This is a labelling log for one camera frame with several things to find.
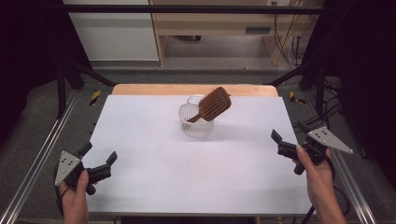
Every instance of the brush handle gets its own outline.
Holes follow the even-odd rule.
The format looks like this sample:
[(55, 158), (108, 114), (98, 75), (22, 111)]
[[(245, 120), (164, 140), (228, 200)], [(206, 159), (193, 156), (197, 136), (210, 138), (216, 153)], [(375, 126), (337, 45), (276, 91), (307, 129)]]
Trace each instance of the brush handle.
[(187, 122), (195, 123), (195, 122), (196, 122), (198, 119), (200, 119), (200, 118), (201, 118), (201, 115), (200, 115), (200, 114), (197, 114), (197, 115), (195, 115), (194, 117), (188, 119)]

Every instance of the person's hand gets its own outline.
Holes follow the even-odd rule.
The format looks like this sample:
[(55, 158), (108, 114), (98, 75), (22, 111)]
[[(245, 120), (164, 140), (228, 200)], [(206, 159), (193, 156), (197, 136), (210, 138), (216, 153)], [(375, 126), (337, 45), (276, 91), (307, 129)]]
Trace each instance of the person's hand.
[(76, 189), (69, 188), (64, 182), (59, 185), (64, 208), (64, 224), (86, 224), (88, 222), (88, 206), (85, 189), (88, 186), (89, 175), (82, 171)]
[[(347, 223), (335, 198), (329, 163), (323, 161), (315, 165), (304, 148), (297, 146), (296, 149), (299, 158), (296, 163), (302, 163), (305, 168), (308, 197), (317, 210), (320, 223)], [(329, 149), (326, 155), (330, 158)]]

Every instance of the white cabinet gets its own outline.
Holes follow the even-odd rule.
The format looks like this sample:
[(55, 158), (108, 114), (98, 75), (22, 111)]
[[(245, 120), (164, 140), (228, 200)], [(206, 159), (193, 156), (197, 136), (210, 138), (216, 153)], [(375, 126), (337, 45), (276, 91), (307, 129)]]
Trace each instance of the white cabinet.
[[(64, 0), (65, 4), (148, 5), (147, 0)], [(70, 13), (90, 61), (158, 61), (148, 13)]]

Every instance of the brush bristles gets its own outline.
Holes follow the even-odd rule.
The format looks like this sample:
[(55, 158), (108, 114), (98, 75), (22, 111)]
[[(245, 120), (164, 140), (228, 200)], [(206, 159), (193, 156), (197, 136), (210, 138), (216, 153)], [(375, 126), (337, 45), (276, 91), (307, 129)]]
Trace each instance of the brush bristles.
[(199, 102), (198, 108), (201, 118), (210, 121), (230, 106), (230, 94), (224, 88), (217, 87)]

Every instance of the white tabletop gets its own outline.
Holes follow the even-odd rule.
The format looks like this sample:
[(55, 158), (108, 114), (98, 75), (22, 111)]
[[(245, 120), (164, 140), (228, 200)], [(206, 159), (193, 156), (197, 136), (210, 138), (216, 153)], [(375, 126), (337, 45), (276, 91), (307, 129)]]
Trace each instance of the white tabletop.
[(88, 197), (90, 212), (118, 216), (305, 214), (305, 176), (277, 154), (275, 129), (296, 143), (280, 97), (232, 96), (206, 138), (181, 131), (188, 96), (110, 95), (92, 135), (85, 167), (119, 158)]

